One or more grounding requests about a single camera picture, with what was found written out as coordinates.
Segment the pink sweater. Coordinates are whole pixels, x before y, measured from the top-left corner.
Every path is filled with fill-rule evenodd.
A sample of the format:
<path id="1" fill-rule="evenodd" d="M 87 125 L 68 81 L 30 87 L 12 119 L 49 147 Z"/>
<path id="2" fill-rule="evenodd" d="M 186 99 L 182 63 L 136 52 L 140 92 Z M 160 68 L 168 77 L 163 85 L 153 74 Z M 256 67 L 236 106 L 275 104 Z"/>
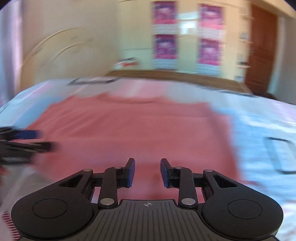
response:
<path id="1" fill-rule="evenodd" d="M 229 119 L 203 102 L 71 96 L 49 106 L 29 129 L 54 143 L 52 152 L 34 160 L 36 170 L 53 181 L 85 168 L 102 172 L 134 158 L 132 186 L 119 190 L 120 199 L 176 199 L 177 190 L 163 184 L 163 158 L 196 173 L 212 169 L 239 177 Z"/>

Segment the patterned bed sheet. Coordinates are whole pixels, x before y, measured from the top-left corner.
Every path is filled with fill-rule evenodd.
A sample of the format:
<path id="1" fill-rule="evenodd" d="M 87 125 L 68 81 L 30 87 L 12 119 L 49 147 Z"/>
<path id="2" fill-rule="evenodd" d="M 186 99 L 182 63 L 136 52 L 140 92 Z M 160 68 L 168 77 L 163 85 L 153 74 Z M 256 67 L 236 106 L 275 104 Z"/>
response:
<path id="1" fill-rule="evenodd" d="M 279 101 L 176 81 L 102 77 L 72 83 L 49 80 L 30 87 L 1 107 L 1 126 L 29 128 L 52 104 L 71 96 L 100 94 L 121 98 L 166 98 L 203 102 L 229 119 L 237 181 L 276 200 L 283 209 L 280 240 L 295 240 L 295 107 Z M 1 213 L 24 195 L 54 182 L 34 163 L 9 167 L 1 187 Z"/>

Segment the cream round headboard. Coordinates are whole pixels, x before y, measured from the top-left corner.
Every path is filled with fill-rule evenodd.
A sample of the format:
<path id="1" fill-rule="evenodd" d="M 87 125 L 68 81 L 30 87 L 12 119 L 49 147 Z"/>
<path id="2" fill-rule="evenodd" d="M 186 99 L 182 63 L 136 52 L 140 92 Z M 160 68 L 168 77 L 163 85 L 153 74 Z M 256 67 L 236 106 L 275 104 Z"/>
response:
<path id="1" fill-rule="evenodd" d="M 111 69 L 117 47 L 90 28 L 59 30 L 39 42 L 23 60 L 21 90 L 45 80 L 97 77 Z"/>

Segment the stack of books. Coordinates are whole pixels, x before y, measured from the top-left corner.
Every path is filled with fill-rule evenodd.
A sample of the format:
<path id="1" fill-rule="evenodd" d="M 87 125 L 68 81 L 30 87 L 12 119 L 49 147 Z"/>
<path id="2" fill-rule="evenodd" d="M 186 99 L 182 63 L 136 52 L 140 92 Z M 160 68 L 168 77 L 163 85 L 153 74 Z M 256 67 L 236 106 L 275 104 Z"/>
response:
<path id="1" fill-rule="evenodd" d="M 113 66 L 113 70 L 137 70 L 139 67 L 139 60 L 131 57 L 118 61 L 118 63 Z"/>

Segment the lower left pink calendar poster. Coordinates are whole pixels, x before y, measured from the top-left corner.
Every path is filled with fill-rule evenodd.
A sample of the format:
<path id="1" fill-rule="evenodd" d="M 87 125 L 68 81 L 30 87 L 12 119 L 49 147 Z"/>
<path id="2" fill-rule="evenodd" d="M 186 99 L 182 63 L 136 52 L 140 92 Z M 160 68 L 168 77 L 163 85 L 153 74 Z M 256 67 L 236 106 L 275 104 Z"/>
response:
<path id="1" fill-rule="evenodd" d="M 177 35 L 153 35 L 154 48 L 152 66 L 154 69 L 176 70 L 178 64 Z"/>

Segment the pink calendar poster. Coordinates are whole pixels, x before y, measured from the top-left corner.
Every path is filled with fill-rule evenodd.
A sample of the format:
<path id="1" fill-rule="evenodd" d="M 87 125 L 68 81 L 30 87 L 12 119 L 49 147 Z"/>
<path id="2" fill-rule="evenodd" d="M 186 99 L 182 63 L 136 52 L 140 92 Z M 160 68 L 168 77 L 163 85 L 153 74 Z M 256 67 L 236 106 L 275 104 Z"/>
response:
<path id="1" fill-rule="evenodd" d="M 197 73 L 221 76 L 221 41 L 200 38 L 198 45 Z"/>
<path id="2" fill-rule="evenodd" d="M 152 2 L 152 33 L 154 35 L 177 35 L 177 1 Z"/>
<path id="3" fill-rule="evenodd" d="M 153 35 L 154 48 L 152 66 L 154 69 L 176 70 L 178 64 L 177 35 Z"/>
<path id="4" fill-rule="evenodd" d="M 198 36 L 222 42 L 225 36 L 224 7 L 199 4 Z"/>

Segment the pink blue curtain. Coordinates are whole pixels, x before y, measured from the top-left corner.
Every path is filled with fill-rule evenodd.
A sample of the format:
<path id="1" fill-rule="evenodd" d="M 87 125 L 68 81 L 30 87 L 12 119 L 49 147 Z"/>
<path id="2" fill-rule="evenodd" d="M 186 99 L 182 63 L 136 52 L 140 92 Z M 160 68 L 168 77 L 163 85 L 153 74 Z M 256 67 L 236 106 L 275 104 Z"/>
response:
<path id="1" fill-rule="evenodd" d="M 1 106 L 20 91 L 23 2 L 9 1 L 1 9 Z"/>

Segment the lower right pink calendar poster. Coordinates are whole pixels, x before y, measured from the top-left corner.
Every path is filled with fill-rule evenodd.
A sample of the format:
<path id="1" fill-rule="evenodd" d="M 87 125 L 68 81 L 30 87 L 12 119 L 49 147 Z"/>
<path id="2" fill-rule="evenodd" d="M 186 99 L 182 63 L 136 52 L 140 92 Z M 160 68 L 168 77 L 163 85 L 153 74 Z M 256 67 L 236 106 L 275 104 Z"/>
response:
<path id="1" fill-rule="evenodd" d="M 200 38 L 198 45 L 197 73 L 221 76 L 221 41 Z"/>

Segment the cream wardrobe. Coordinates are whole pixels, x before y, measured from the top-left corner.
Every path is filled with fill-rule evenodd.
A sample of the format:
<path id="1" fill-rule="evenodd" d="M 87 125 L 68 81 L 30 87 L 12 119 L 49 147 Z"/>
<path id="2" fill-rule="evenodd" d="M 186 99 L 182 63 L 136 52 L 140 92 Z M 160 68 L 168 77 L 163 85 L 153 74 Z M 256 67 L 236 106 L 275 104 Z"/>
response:
<path id="1" fill-rule="evenodd" d="M 137 58 L 138 70 L 152 70 L 153 1 L 119 1 L 118 21 L 122 59 Z M 249 1 L 177 1 L 178 64 L 174 71 L 197 73 L 199 4 L 224 7 L 225 36 L 221 42 L 221 78 L 234 80 L 244 64 L 246 48 L 242 39 L 248 39 Z"/>

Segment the brown wooden door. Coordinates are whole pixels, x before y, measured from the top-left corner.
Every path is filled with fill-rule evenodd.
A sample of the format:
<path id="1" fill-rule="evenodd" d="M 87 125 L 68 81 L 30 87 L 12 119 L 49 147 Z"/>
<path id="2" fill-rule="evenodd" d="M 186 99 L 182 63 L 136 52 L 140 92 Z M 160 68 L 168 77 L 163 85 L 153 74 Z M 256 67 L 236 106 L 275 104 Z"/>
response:
<path id="1" fill-rule="evenodd" d="M 244 84 L 253 94 L 264 95 L 271 80 L 277 47 L 278 17 L 263 8 L 252 5 L 251 48 L 249 68 Z"/>

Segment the upper right pink calendar poster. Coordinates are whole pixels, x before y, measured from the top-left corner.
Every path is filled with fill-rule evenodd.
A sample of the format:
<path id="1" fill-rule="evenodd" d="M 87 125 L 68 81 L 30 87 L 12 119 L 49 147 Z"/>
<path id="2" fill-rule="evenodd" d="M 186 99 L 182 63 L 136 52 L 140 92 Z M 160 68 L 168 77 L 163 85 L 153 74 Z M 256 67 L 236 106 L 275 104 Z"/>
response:
<path id="1" fill-rule="evenodd" d="M 199 4 L 198 36 L 222 42 L 225 36 L 224 7 Z"/>

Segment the upper left pink calendar poster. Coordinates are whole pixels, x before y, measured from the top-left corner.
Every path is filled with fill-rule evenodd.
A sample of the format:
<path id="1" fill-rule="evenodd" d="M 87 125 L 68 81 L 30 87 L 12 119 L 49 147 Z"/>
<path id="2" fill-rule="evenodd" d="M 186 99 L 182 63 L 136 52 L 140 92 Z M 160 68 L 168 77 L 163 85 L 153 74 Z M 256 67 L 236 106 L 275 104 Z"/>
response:
<path id="1" fill-rule="evenodd" d="M 152 2 L 152 33 L 154 35 L 177 35 L 177 1 Z"/>

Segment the wooden bed frame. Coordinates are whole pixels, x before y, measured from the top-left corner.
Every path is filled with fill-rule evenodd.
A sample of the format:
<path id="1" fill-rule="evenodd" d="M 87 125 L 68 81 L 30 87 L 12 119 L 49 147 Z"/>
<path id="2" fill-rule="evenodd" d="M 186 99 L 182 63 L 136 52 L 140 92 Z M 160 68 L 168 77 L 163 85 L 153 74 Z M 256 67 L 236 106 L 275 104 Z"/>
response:
<path id="1" fill-rule="evenodd" d="M 252 94 L 251 90 L 244 83 L 187 72 L 165 70 L 112 70 L 105 76 L 187 82 L 206 87 Z"/>

